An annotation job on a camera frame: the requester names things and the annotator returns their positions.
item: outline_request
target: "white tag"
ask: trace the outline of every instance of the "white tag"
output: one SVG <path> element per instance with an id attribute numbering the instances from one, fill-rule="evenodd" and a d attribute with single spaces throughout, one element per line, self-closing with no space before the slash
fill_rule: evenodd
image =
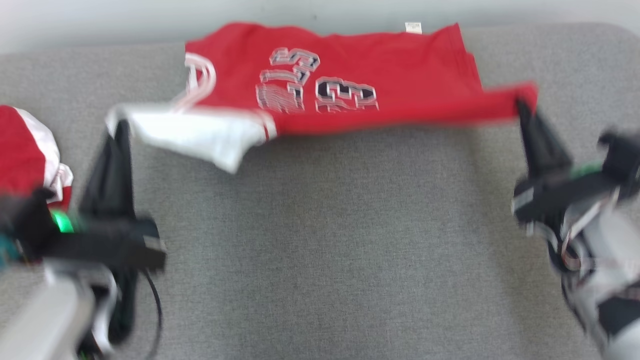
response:
<path id="1" fill-rule="evenodd" d="M 407 33 L 422 34 L 422 23 L 420 22 L 405 22 Z"/>

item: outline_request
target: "red jersey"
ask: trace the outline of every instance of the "red jersey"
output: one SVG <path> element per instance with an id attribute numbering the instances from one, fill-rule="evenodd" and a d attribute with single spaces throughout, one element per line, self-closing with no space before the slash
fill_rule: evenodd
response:
<path id="1" fill-rule="evenodd" d="M 403 123 L 469 124 L 535 108 L 532 84 L 483 90 L 457 24 L 430 35 L 321 37 L 295 27 L 229 24 L 186 44 L 178 111 L 262 110 L 266 139 Z"/>

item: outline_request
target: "red fabric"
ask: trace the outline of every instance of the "red fabric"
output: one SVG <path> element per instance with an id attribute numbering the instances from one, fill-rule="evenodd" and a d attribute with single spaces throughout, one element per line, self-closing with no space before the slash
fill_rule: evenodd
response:
<path id="1" fill-rule="evenodd" d="M 0 192 L 29 196 L 44 183 L 45 156 L 18 111 L 0 106 Z"/>
<path id="2" fill-rule="evenodd" d="M 272 63 L 283 48 L 280 60 Z M 300 52 L 295 49 L 304 52 L 296 58 Z M 235 23 L 188 42 L 186 52 L 211 61 L 216 83 L 203 99 L 183 99 L 178 107 L 262 108 L 273 116 L 280 135 L 504 121 L 516 115 L 516 98 L 523 97 L 532 108 L 537 101 L 532 83 L 483 90 L 457 24 L 430 35 L 320 37 L 295 27 Z M 317 55 L 319 64 L 308 53 Z M 282 63 L 287 58 L 292 60 Z M 292 74 L 291 79 L 265 79 L 265 72 L 274 70 Z M 306 78 L 297 78 L 301 72 L 308 72 Z"/>

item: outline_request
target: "gray fabric surface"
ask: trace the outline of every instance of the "gray fabric surface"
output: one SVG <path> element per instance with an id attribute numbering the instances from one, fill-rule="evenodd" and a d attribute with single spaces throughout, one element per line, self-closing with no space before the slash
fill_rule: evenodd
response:
<path id="1" fill-rule="evenodd" d="M 593 24 L 463 35 L 486 86 L 538 82 L 578 160 L 598 156 L 605 127 L 638 125 L 634 35 Z M 171 99 L 186 80 L 182 53 L 168 44 L 3 56 L 0 102 L 53 130 L 79 193 L 108 108 Z M 136 207 L 168 243 L 158 359 L 598 358 L 543 242 L 510 214 L 525 171 L 515 125 L 283 138 L 250 151 L 234 176 L 133 148 Z M 39 282 L 38 269 L 0 278 L 0 325 Z M 143 359 L 156 326 L 151 292 L 138 289 L 119 359 Z"/>

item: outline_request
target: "wire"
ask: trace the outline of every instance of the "wire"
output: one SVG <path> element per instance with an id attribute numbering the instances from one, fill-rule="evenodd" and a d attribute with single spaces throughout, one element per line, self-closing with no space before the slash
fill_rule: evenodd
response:
<path id="1" fill-rule="evenodd" d="M 151 287 L 151 292 L 154 294 L 154 298 L 156 299 L 156 308 L 158 312 L 158 325 L 156 327 L 156 338 L 154 338 L 154 342 L 151 345 L 151 350 L 149 350 L 149 353 L 147 354 L 147 357 L 146 357 L 147 360 L 153 360 L 157 355 L 158 346 L 160 345 L 160 339 L 162 338 L 162 323 L 163 323 L 162 305 L 160 304 L 160 296 L 158 295 L 158 291 L 156 290 L 156 286 L 154 285 L 154 282 L 151 280 L 149 271 L 147 269 L 144 269 L 141 271 L 141 273 L 147 278 L 147 281 L 149 282 L 149 286 Z"/>

